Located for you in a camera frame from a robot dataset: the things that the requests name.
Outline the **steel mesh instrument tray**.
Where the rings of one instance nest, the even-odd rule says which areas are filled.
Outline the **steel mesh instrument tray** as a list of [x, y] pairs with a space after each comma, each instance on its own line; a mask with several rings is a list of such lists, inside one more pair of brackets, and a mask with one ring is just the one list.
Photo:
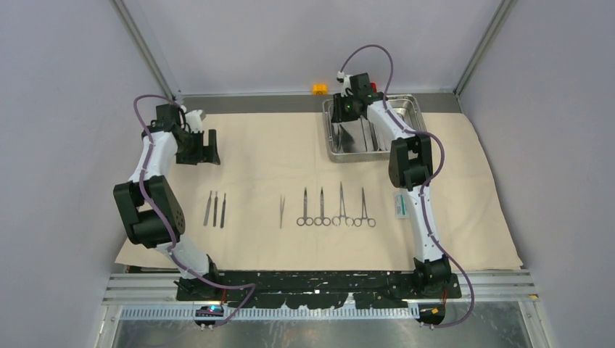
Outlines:
[[[412, 94], [394, 94], [388, 97], [392, 110], [416, 131], [426, 126], [417, 98]], [[389, 150], [382, 149], [377, 131], [364, 117], [346, 123], [333, 123], [334, 102], [322, 103], [323, 127], [329, 159], [336, 163], [387, 161]]]

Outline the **steel scalpel handle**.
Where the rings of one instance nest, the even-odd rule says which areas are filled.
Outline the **steel scalpel handle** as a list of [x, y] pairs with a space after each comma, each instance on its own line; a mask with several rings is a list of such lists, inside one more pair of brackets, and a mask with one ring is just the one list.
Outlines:
[[216, 227], [217, 226], [217, 215], [218, 215], [218, 192], [215, 192], [215, 198], [214, 198], [214, 210], [213, 210], [213, 218], [212, 218], [212, 226]]
[[206, 208], [205, 208], [205, 215], [204, 215], [204, 220], [203, 220], [203, 226], [207, 226], [208, 225], [211, 204], [212, 204], [212, 191], [210, 191], [209, 196], [207, 198], [207, 203], [206, 203]]
[[226, 193], [223, 195], [223, 203], [220, 214], [220, 228], [224, 228], [225, 226], [225, 216], [226, 216]]

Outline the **cream cloth wrap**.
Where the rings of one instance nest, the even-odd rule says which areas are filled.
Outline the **cream cloth wrap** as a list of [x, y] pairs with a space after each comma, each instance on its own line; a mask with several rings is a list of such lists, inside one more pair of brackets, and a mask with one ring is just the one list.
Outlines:
[[[431, 200], [441, 245], [465, 270], [521, 267], [500, 207], [482, 145], [461, 113], [426, 113], [426, 128], [443, 143], [442, 172], [432, 181]], [[395, 187], [387, 161], [335, 163], [327, 155], [319, 113], [209, 115], [206, 128], [218, 133], [219, 165], [178, 165], [169, 184], [186, 218], [185, 234], [221, 270], [411, 270], [415, 255], [409, 220], [395, 218]], [[361, 214], [365, 189], [370, 228], [303, 226], [319, 214], [323, 189], [326, 216], [339, 212], [342, 182], [347, 214]], [[203, 226], [207, 198], [212, 204]], [[212, 226], [215, 192], [217, 226]], [[226, 193], [225, 226], [220, 228]], [[279, 202], [285, 195], [284, 223]]]

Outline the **steel tweezers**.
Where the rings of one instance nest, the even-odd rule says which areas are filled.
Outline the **steel tweezers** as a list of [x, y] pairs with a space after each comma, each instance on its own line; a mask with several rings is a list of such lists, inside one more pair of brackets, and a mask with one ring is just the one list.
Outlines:
[[285, 195], [281, 194], [280, 196], [280, 202], [279, 202], [279, 228], [282, 229], [283, 227], [283, 223], [284, 223], [284, 208], [285, 208], [285, 201], [286, 201], [286, 197]]

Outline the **green white sterile packet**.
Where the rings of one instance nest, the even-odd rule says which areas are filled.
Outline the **green white sterile packet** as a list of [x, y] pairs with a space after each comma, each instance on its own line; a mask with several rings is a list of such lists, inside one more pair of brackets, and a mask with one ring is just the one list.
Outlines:
[[394, 193], [394, 208], [395, 218], [398, 220], [408, 219], [408, 206], [405, 201], [405, 194], [403, 192]]

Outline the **long steel needle holder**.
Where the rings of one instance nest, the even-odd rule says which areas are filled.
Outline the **long steel needle holder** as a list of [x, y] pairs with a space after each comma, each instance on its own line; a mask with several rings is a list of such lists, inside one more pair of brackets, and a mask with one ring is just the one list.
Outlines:
[[339, 183], [339, 212], [331, 218], [331, 223], [334, 226], [340, 226], [341, 224], [345, 224], [347, 227], [354, 226], [353, 218], [347, 214], [342, 182]]

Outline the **straight steel scissors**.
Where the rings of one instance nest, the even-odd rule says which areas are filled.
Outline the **straight steel scissors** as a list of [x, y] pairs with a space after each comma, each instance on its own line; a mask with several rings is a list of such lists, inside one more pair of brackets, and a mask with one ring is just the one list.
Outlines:
[[314, 225], [316, 226], [330, 226], [331, 225], [331, 218], [326, 216], [325, 199], [324, 199], [324, 192], [322, 188], [321, 188], [320, 196], [319, 196], [319, 214], [317, 217], [314, 218]]

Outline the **steel hemostat clamp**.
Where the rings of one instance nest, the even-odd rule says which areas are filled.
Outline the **steel hemostat clamp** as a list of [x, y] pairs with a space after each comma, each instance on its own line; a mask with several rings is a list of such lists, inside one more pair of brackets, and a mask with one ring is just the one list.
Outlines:
[[376, 220], [368, 215], [367, 204], [366, 204], [366, 193], [365, 189], [361, 189], [361, 214], [360, 217], [356, 217], [353, 219], [353, 225], [355, 227], [361, 227], [363, 224], [367, 225], [370, 228], [374, 228], [376, 226]]

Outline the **curved steel scissors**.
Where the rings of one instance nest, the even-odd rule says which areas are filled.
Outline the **curved steel scissors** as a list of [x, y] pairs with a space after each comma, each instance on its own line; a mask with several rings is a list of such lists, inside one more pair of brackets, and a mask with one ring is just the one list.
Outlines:
[[303, 198], [302, 198], [302, 214], [297, 218], [296, 224], [300, 227], [312, 226], [314, 224], [314, 219], [308, 214], [307, 188], [304, 188], [304, 193], [303, 193]]

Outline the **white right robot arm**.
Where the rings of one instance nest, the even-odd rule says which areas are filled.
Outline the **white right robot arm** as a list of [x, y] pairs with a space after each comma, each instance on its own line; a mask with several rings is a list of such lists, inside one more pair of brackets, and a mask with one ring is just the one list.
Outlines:
[[389, 179], [408, 208], [414, 237], [410, 286], [423, 297], [433, 297], [449, 282], [452, 270], [439, 245], [431, 203], [432, 140], [428, 133], [413, 129], [393, 111], [384, 92], [374, 90], [368, 74], [338, 72], [337, 81], [342, 91], [333, 97], [332, 122], [364, 118], [375, 127], [378, 140], [389, 144]]

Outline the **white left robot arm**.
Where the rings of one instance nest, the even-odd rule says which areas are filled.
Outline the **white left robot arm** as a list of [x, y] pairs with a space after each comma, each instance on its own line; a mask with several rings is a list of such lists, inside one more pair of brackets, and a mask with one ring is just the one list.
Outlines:
[[217, 132], [203, 130], [200, 109], [161, 104], [141, 140], [136, 169], [113, 188], [128, 240], [167, 257], [181, 273], [181, 290], [216, 299], [223, 282], [211, 257], [185, 234], [186, 218], [167, 176], [172, 164], [219, 165]]

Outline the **steel forceps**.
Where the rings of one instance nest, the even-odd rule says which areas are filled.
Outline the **steel forceps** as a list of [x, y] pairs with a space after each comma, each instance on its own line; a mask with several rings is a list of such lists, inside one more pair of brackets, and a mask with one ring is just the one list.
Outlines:
[[351, 142], [352, 136], [349, 135], [342, 123], [331, 124], [331, 141], [333, 153], [345, 153], [345, 148]]

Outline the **yellow block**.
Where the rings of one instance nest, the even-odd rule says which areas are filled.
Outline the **yellow block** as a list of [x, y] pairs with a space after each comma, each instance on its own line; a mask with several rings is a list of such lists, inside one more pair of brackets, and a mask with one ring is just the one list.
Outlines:
[[324, 83], [317, 83], [312, 86], [312, 95], [327, 95], [329, 88]]

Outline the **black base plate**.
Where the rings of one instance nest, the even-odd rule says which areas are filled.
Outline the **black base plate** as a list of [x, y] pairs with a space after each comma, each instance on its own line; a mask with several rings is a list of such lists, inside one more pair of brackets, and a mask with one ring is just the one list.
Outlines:
[[198, 279], [179, 278], [178, 301], [214, 301], [231, 308], [310, 310], [338, 309], [348, 300], [358, 309], [402, 307], [407, 299], [439, 301], [461, 298], [457, 276], [444, 285], [419, 291], [413, 274], [400, 271], [221, 271], [213, 281], [227, 290]]

